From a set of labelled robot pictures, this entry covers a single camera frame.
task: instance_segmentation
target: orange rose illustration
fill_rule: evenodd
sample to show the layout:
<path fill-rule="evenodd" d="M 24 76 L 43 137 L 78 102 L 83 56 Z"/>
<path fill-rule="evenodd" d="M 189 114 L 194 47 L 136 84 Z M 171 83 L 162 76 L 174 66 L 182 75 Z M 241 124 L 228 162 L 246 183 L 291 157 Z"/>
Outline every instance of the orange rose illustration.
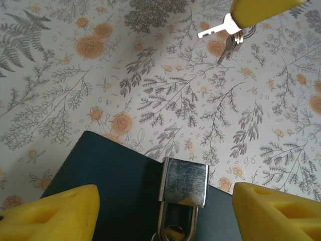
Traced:
<path fill-rule="evenodd" d="M 96 11 L 102 14 L 102 13 L 106 13 L 107 9 L 104 7 L 98 7 L 98 8 L 96 8 Z"/>
<path fill-rule="evenodd" d="M 162 66 L 162 68 L 165 70 L 165 74 L 167 72 L 172 72 L 172 70 L 173 70 L 169 65 Z"/>
<path fill-rule="evenodd" d="M 168 29 L 170 34 L 175 33 L 175 26 L 169 26 Z"/>
<path fill-rule="evenodd" d="M 163 40 L 165 38 L 165 35 L 161 33 L 157 33 L 156 37 L 158 37 L 160 40 Z"/>
<path fill-rule="evenodd" d="M 217 56 L 217 57 L 222 55 L 225 47 L 226 47 L 226 45 L 222 41 L 219 41 L 219 40 L 212 40 L 207 45 L 207 49 L 209 50 L 209 52 L 212 55 Z"/>
<path fill-rule="evenodd" d="M 229 37 L 229 33 L 226 32 L 226 30 L 219 31 L 216 35 L 222 40 L 227 40 L 227 38 Z"/>
<path fill-rule="evenodd" d="M 234 175 L 242 175 L 243 172 L 242 172 L 241 169 L 238 169 L 237 167 L 234 167 L 234 168 L 233 168 L 233 174 L 234 174 Z"/>
<path fill-rule="evenodd" d="M 9 209 L 9 208 L 13 208 L 13 207 L 17 207 L 19 205 L 22 204 L 21 199 L 18 196 L 9 196 L 5 201 L 4 201 L 4 205 L 2 206 L 3 210 Z"/>
<path fill-rule="evenodd" d="M 39 13 L 41 11 L 41 7 L 39 6 L 32 6 L 30 8 L 31 12 L 36 12 L 36 13 Z"/>
<path fill-rule="evenodd" d="M 128 116 L 118 114 L 113 120 L 111 126 L 119 135 L 124 135 L 131 129 L 131 124 L 132 121 Z"/>
<path fill-rule="evenodd" d="M 277 139 L 280 140 L 280 137 L 284 137 L 284 132 L 280 129 L 273 130 L 274 133 L 276 133 Z"/>
<path fill-rule="evenodd" d="M 112 34 L 112 26 L 110 24 L 99 24 L 95 27 L 95 35 L 98 38 L 107 38 Z"/>
<path fill-rule="evenodd" d="M 201 22 L 200 27 L 204 31 L 204 30 L 208 30 L 210 28 L 210 25 L 206 22 Z"/>
<path fill-rule="evenodd" d="M 274 83 L 274 80 L 269 80 L 268 82 L 268 85 L 269 85 L 269 89 L 272 91 L 275 89 L 276 85 Z"/>
<path fill-rule="evenodd" d="M 88 19 L 86 19 L 86 18 L 79 18 L 79 19 L 77 19 L 76 24 L 77 24 L 78 27 L 80 27 L 80 28 L 85 28 L 85 27 L 88 26 L 89 21 L 88 21 Z"/>
<path fill-rule="evenodd" d="M 310 106 L 315 113 L 321 114 L 321 95 L 312 96 L 310 99 Z"/>
<path fill-rule="evenodd" d="M 263 23 L 263 27 L 264 27 L 265 29 L 270 29 L 272 26 L 271 26 L 271 24 Z"/>
<path fill-rule="evenodd" d="M 193 147 L 193 144 L 191 142 L 191 138 L 189 138 L 187 141 L 185 141 L 185 149 L 191 149 Z"/>
<path fill-rule="evenodd" d="M 300 82 L 300 84 L 307 84 L 307 79 L 303 74 L 297 74 L 296 79 Z"/>
<path fill-rule="evenodd" d="M 135 43 L 134 43 L 134 48 L 136 51 L 139 51 L 139 50 L 142 50 L 142 42 L 140 40 L 136 40 Z"/>
<path fill-rule="evenodd" d="M 41 183 L 42 190 L 46 190 L 50 183 L 51 183 L 50 178 L 46 178 L 46 179 L 42 180 L 42 183 Z"/>
<path fill-rule="evenodd" d="M 321 93 L 321 81 L 315 83 L 315 89 L 317 92 Z"/>
<path fill-rule="evenodd" d="M 92 122 L 93 121 L 99 121 L 100 118 L 102 117 L 102 113 L 103 113 L 103 110 L 98 107 L 98 106 L 94 106 L 90 109 L 90 116 L 92 118 Z"/>
<path fill-rule="evenodd" d="M 245 75 L 254 76 L 254 73 L 251 70 L 249 70 L 248 68 L 243 69 L 243 73 Z"/>
<path fill-rule="evenodd" d="M 302 28 L 301 23 L 300 23 L 300 22 L 298 22 L 298 21 L 296 21 L 295 26 L 296 26 L 298 29 L 301 29 L 301 28 Z"/>
<path fill-rule="evenodd" d="M 224 192 L 229 192 L 231 190 L 231 182 L 229 181 L 229 179 L 222 177 L 219 180 L 219 187 L 222 191 Z"/>
<path fill-rule="evenodd" d="M 77 43 L 78 53 L 87 58 L 97 58 L 104 50 L 104 44 L 94 37 L 84 37 Z"/>

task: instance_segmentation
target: yellow foam pad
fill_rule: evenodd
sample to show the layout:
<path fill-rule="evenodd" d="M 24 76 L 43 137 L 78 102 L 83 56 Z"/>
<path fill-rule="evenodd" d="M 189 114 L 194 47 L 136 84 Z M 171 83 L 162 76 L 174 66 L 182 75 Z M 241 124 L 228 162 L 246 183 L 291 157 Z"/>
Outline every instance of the yellow foam pad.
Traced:
<path fill-rule="evenodd" d="M 307 0 L 233 0 L 230 13 L 244 29 L 305 2 Z"/>
<path fill-rule="evenodd" d="M 236 183 L 232 203 L 243 241 L 321 240 L 320 202 Z"/>
<path fill-rule="evenodd" d="M 84 185 L 0 212 L 1 241 L 90 241 L 99 211 L 96 185 Z"/>

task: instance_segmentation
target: fern illustration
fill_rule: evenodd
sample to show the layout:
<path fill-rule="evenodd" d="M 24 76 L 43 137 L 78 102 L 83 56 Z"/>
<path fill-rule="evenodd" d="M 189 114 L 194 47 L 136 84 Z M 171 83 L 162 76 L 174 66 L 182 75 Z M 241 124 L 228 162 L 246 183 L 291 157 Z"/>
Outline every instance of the fern illustration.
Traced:
<path fill-rule="evenodd" d="M 306 2 L 304 4 L 301 4 L 301 5 L 297 6 L 297 7 L 292 8 L 289 11 L 289 13 L 292 15 L 292 17 L 297 19 L 297 17 L 299 17 L 299 15 L 304 13 L 311 6 L 311 4 L 312 4 L 312 2 Z"/>
<path fill-rule="evenodd" d="M 288 192 L 288 185 L 296 185 L 302 193 L 312 195 L 315 201 L 321 201 L 321 185 L 317 182 L 318 176 L 315 160 L 308 157 L 307 142 L 300 146 L 298 143 L 269 142 L 261 146 L 260 154 L 263 163 L 269 170 L 263 170 L 263 186 L 272 185 L 273 189 Z"/>
<path fill-rule="evenodd" d="M 51 138 L 51 143 L 66 143 L 72 128 L 67 109 L 77 109 L 83 98 L 90 94 L 91 83 L 85 82 L 85 76 L 91 68 L 80 71 L 84 74 L 73 86 L 47 90 L 40 97 L 44 100 L 41 104 L 28 105 L 25 110 L 16 113 L 12 119 L 14 124 L 0 137 L 0 142 L 15 150 L 32 142 L 38 133 L 43 138 Z"/>
<path fill-rule="evenodd" d="M 9 63 L 23 68 L 20 54 L 22 53 L 27 59 L 35 62 L 31 55 L 31 47 L 41 52 L 44 51 L 40 43 L 41 31 L 49 30 L 43 22 L 49 22 L 46 17 L 34 16 L 24 10 L 27 19 L 22 17 L 6 14 L 12 17 L 16 24 L 0 25 L 0 68 L 9 72 L 15 72 Z M 6 77 L 0 71 L 0 77 Z"/>
<path fill-rule="evenodd" d="M 246 137 L 252 139 L 259 138 L 258 125 L 262 123 L 263 107 L 261 104 L 254 103 L 253 110 L 246 109 L 242 112 L 242 117 L 239 120 L 241 130 L 237 131 L 234 138 L 235 146 L 231 148 L 232 153 L 230 157 L 237 158 L 239 155 L 246 154 L 247 143 L 245 142 Z"/>
<path fill-rule="evenodd" d="M 145 155 L 148 155 L 148 157 L 153 158 L 156 161 L 163 153 L 166 157 L 174 157 L 175 154 L 180 151 L 180 142 L 175 141 L 175 137 L 181 129 L 182 127 L 178 128 L 176 123 L 165 128 L 164 132 L 157 137 L 159 140 L 158 144 L 150 148 Z"/>
<path fill-rule="evenodd" d="M 50 81 L 50 78 L 46 78 L 44 74 L 48 72 L 54 64 L 54 57 L 55 53 L 53 50 L 43 52 L 43 62 L 34 65 L 32 68 L 33 74 L 23 77 L 23 80 L 26 82 L 25 90 L 19 93 L 19 90 L 16 88 L 13 87 L 11 89 L 11 100 L 8 103 L 7 111 L 0 114 L 0 117 L 13 110 L 16 106 L 28 106 L 34 103 L 40 97 L 36 89 Z"/>
<path fill-rule="evenodd" d="M 121 88 L 120 94 L 126 97 L 127 93 L 131 92 L 131 89 L 136 85 L 139 85 L 141 82 L 141 76 L 143 74 L 149 74 L 152 67 L 155 66 L 155 59 L 152 58 L 152 55 L 158 49 L 153 47 L 148 47 L 143 49 L 140 53 L 137 54 L 138 59 L 127 64 L 126 70 L 127 74 L 133 73 L 130 78 L 124 78 L 119 86 Z"/>
<path fill-rule="evenodd" d="M 231 125 L 231 123 L 226 119 L 225 103 L 227 102 L 227 104 L 230 106 L 230 109 L 232 109 L 235 113 L 238 112 L 234 99 L 234 88 L 243 83 L 244 82 L 234 85 L 226 93 L 223 93 L 222 91 L 217 91 L 216 94 L 212 93 L 207 99 L 207 102 L 212 104 L 214 109 L 213 111 L 204 111 L 204 114 L 201 116 L 201 119 L 206 119 L 211 122 L 210 129 L 205 130 L 205 134 L 203 134 L 203 140 L 201 142 L 203 147 L 208 146 L 208 151 L 203 150 L 203 160 L 205 161 L 205 164 L 215 166 L 220 161 L 217 156 L 217 149 L 214 146 L 214 143 L 216 143 L 216 140 L 218 140 L 220 143 L 224 142 L 225 136 L 220 130 L 220 126 L 229 127 Z"/>
<path fill-rule="evenodd" d="M 89 0 L 58 0 L 58 3 L 63 7 L 52 10 L 51 18 L 56 18 L 71 24 L 79 16 L 86 15 L 89 10 Z"/>
<path fill-rule="evenodd" d="M 138 110 L 146 108 L 158 109 L 157 111 L 148 110 L 140 115 L 139 122 L 145 123 L 151 121 L 151 126 L 164 124 L 162 111 L 173 111 L 177 118 L 187 119 L 188 127 L 195 127 L 196 112 L 195 102 L 198 97 L 191 87 L 191 81 L 180 77 L 170 77 L 170 82 L 164 77 L 156 75 L 154 78 L 144 79 L 144 92 L 148 93 L 148 98 L 141 98 L 141 107 Z"/>
<path fill-rule="evenodd" d="M 8 0 L 0 0 L 0 9 L 6 11 L 9 7 Z"/>

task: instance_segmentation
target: dark green book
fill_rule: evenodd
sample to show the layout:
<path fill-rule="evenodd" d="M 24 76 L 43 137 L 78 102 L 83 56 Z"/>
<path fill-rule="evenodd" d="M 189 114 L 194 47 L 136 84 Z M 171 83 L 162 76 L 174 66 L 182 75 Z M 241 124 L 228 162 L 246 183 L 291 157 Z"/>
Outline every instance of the dark green book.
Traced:
<path fill-rule="evenodd" d="M 42 197 L 96 184 L 100 210 L 93 241 L 150 241 L 159 215 L 163 166 L 93 132 L 84 132 Z M 167 222 L 188 226 L 189 207 L 170 209 Z M 242 240 L 232 196 L 209 187 L 195 241 Z"/>

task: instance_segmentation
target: floral patterned surface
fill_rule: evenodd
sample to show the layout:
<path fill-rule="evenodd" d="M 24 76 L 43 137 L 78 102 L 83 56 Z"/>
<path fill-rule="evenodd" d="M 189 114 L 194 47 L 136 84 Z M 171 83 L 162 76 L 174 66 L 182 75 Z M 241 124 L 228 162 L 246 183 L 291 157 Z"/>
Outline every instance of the floral patterned surface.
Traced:
<path fill-rule="evenodd" d="M 321 4 L 257 25 L 222 65 L 222 0 L 0 0 L 0 207 L 33 201 L 85 130 L 321 201 Z"/>

